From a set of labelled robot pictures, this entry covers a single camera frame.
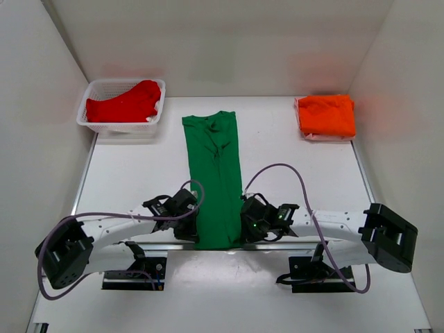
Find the green t shirt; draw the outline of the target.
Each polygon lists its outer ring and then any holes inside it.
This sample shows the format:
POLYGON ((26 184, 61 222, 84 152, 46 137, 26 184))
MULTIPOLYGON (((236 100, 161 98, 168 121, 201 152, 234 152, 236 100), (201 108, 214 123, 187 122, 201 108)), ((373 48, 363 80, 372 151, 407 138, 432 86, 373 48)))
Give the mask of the green t shirt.
POLYGON ((191 179, 202 184, 205 200, 196 226, 199 250, 225 250, 241 241, 242 201, 239 138, 235 112, 182 118, 191 179))

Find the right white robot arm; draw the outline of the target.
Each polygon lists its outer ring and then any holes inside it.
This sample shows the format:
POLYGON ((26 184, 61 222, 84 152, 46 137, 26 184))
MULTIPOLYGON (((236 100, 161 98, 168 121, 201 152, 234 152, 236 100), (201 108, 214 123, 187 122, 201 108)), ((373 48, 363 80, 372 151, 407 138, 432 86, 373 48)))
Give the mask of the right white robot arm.
POLYGON ((261 194, 242 196, 241 239, 270 242, 283 237, 322 237, 311 271, 326 278, 345 266, 379 264, 396 273, 412 270, 418 229, 387 206, 362 212, 313 210, 296 204, 275 207, 261 194))

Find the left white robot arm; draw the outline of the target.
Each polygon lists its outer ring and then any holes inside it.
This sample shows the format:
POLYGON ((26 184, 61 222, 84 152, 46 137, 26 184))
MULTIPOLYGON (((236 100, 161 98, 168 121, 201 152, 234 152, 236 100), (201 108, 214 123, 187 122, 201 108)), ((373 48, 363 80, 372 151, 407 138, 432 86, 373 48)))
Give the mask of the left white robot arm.
POLYGON ((88 212, 63 218, 35 249, 37 281, 66 294, 88 275, 110 272, 122 278, 143 279, 154 287, 147 256, 134 237, 173 230, 176 239, 198 241, 196 217, 203 194, 181 188, 173 196, 160 195, 126 213, 88 212))

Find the red t shirt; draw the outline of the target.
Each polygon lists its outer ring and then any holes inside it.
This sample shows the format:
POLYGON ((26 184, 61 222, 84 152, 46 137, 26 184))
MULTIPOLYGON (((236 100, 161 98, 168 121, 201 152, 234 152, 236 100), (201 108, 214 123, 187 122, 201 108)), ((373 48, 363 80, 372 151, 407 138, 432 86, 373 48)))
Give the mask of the red t shirt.
POLYGON ((86 117, 90 123, 141 123, 157 116, 156 103, 161 89, 153 80, 143 80, 129 91, 105 101, 87 99, 86 117))

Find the white plastic basket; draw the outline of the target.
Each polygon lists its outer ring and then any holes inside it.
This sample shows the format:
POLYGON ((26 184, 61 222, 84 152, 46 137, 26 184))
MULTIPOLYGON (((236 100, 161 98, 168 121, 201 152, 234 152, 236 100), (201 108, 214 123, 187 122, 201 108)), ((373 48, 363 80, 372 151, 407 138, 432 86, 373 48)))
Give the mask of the white plastic basket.
POLYGON ((77 124, 96 133, 152 137, 162 116, 166 92, 166 83, 158 78, 93 80, 78 108, 77 124))

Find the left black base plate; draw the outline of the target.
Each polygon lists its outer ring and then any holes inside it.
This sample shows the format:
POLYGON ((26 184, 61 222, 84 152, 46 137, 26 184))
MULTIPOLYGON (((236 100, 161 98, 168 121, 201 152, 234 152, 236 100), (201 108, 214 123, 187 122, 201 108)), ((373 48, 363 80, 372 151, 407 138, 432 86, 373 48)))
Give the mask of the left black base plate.
POLYGON ((137 259, 125 271, 106 271, 102 290, 163 291, 166 268, 166 255, 137 259))

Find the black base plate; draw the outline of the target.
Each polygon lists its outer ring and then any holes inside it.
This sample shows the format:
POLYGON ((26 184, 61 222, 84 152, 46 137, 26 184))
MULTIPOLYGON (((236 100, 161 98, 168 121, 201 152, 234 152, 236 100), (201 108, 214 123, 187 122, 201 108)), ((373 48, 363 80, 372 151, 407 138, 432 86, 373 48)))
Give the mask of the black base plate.
POLYGON ((352 290, 327 264, 311 257, 289 257, 289 272, 276 284, 290 286, 292 293, 351 293, 352 290))
POLYGON ((106 271, 102 290, 163 291, 166 268, 166 255, 137 259, 125 271, 106 271))

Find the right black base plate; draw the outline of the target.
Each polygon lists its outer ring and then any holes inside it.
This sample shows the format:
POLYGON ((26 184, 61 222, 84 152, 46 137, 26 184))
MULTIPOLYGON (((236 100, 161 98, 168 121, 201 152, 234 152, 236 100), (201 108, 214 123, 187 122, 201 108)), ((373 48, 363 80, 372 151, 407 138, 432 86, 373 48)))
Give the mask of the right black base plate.
POLYGON ((327 264, 311 257, 289 257, 289 272, 276 284, 290 286, 292 293, 351 293, 352 290, 327 264))

